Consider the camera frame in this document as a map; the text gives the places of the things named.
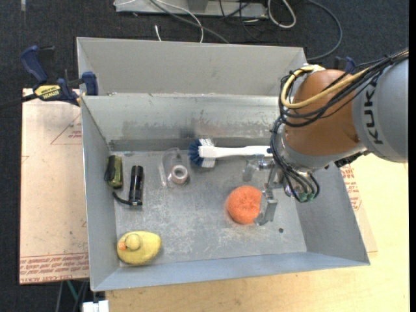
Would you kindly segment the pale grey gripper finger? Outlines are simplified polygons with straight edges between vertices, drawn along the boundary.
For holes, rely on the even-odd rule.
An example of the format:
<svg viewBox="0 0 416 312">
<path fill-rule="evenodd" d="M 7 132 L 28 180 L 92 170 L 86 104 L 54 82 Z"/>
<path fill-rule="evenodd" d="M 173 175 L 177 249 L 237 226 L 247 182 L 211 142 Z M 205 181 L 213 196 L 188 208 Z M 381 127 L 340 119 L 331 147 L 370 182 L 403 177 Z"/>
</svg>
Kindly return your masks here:
<svg viewBox="0 0 416 312">
<path fill-rule="evenodd" d="M 258 226 L 263 226 L 274 220 L 278 200 L 275 198 L 273 190 L 265 189 L 262 191 L 259 214 L 254 219 Z"/>
<path fill-rule="evenodd" d="M 246 158 L 246 164 L 242 172 L 243 181 L 251 181 L 254 173 L 260 170 L 263 163 L 263 156 L 249 156 Z"/>
</svg>

